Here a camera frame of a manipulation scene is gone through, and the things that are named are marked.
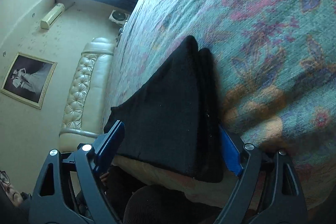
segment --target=black folded cloth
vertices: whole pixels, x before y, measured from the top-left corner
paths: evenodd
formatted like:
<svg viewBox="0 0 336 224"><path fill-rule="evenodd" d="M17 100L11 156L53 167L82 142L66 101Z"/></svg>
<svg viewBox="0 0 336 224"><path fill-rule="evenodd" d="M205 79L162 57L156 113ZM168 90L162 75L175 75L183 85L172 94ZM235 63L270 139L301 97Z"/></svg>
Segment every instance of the black folded cloth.
<svg viewBox="0 0 336 224"><path fill-rule="evenodd" d="M118 155L205 182L223 176L210 51L188 36L104 128L125 124Z"/></svg>

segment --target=teal floral fabric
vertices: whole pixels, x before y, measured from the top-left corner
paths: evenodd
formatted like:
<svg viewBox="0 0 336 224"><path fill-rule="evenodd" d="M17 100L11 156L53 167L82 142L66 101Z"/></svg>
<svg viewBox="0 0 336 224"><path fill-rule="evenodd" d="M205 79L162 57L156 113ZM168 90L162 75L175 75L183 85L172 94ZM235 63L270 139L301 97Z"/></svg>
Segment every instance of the teal floral fabric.
<svg viewBox="0 0 336 224"><path fill-rule="evenodd" d="M139 0L115 52L102 126L193 35L214 55L227 130L286 149L308 208L317 206L336 183L335 27L336 0Z"/></svg>

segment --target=air conditioner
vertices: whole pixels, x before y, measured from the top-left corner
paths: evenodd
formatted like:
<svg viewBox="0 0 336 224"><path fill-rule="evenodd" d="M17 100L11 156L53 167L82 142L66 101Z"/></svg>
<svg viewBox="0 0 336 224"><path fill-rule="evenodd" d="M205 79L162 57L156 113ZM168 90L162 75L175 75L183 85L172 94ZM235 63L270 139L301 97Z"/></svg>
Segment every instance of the air conditioner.
<svg viewBox="0 0 336 224"><path fill-rule="evenodd" d="M58 3L42 20L41 20L41 28L49 30L50 27L54 24L56 19L58 19L61 14L64 13L64 5L62 3Z"/></svg>
<svg viewBox="0 0 336 224"><path fill-rule="evenodd" d="M129 18L129 14L119 12L117 10L113 10L112 14L110 15L110 20L112 22L117 23L118 25L124 25L125 21Z"/></svg>

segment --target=gold picture frame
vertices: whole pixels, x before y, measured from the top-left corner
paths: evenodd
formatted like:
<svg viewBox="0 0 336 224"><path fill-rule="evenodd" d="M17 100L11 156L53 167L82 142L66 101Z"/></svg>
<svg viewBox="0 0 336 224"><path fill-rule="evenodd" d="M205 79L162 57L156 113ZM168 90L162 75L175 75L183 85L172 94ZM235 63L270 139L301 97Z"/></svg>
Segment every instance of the gold picture frame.
<svg viewBox="0 0 336 224"><path fill-rule="evenodd" d="M0 92L27 105L42 108L57 62L18 52Z"/></svg>

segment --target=cream leather headboard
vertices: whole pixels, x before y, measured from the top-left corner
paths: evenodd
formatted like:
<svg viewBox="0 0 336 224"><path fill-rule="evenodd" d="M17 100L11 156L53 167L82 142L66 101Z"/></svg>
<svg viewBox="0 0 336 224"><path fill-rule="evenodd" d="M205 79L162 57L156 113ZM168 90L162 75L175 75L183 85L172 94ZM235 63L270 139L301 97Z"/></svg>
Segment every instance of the cream leather headboard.
<svg viewBox="0 0 336 224"><path fill-rule="evenodd" d="M59 150L72 152L102 133L101 119L115 42L95 38L86 44L78 62L64 109Z"/></svg>

